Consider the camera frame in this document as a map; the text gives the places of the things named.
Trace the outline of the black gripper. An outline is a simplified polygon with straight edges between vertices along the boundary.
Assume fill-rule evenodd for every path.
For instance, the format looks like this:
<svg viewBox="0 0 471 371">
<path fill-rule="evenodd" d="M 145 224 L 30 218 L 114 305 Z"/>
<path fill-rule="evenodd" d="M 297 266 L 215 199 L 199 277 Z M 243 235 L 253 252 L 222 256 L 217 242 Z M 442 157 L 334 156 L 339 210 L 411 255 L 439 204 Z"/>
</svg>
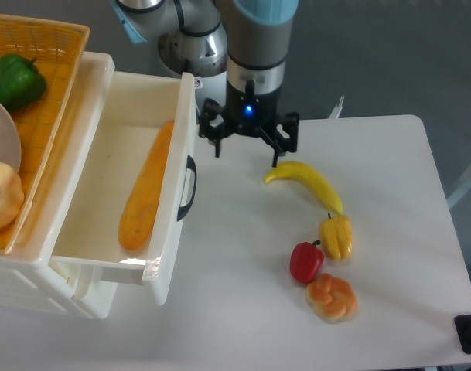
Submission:
<svg viewBox="0 0 471 371">
<path fill-rule="evenodd" d="M 285 152 L 295 152 L 298 147 L 299 114 L 278 113 L 281 90 L 269 94 L 256 94 L 255 83 L 245 83 L 241 90 L 226 85 L 226 104 L 221 107 L 206 99 L 199 116 L 199 136 L 211 141 L 215 157 L 221 153 L 221 141 L 232 134 L 260 138 L 274 150 L 271 167 Z"/>
</svg>

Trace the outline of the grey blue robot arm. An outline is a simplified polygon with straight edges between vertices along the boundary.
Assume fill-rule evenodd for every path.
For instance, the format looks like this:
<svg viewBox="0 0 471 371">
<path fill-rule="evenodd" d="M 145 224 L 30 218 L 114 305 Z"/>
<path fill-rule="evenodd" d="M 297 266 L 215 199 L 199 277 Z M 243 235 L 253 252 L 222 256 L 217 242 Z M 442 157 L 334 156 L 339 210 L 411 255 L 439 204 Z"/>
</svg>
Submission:
<svg viewBox="0 0 471 371">
<path fill-rule="evenodd" d="M 220 154 L 232 134 L 260 138 L 276 165 L 295 152 L 299 119 L 280 114 L 297 1 L 113 1 L 132 43 L 156 39 L 163 65 L 198 78 L 223 77 L 224 91 L 197 98 L 199 136 Z"/>
</svg>

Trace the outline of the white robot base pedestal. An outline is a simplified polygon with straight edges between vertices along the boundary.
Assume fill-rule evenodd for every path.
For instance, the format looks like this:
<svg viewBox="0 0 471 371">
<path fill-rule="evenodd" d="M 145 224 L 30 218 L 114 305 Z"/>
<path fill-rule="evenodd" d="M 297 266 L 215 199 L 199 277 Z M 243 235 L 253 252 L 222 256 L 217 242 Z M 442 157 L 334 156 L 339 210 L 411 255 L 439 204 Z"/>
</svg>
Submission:
<svg viewBox="0 0 471 371">
<path fill-rule="evenodd" d="M 196 117 L 201 115 L 201 110 L 206 99 L 214 100 L 221 107 L 226 104 L 227 72 L 224 71 L 211 77 L 194 77 Z"/>
</svg>

